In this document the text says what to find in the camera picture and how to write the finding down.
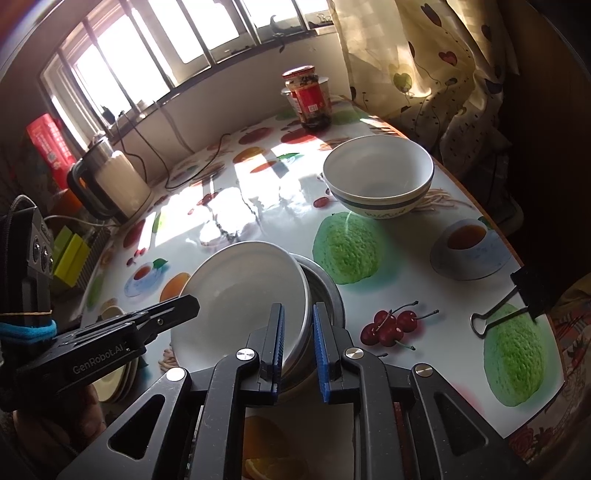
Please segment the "person's left hand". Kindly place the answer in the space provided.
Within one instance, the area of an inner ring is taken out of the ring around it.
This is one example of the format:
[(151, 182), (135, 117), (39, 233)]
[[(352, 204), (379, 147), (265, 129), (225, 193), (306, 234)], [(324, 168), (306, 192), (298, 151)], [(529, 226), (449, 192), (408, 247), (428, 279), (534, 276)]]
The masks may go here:
[(17, 438), (35, 460), (61, 471), (106, 430), (95, 387), (90, 384), (12, 412)]

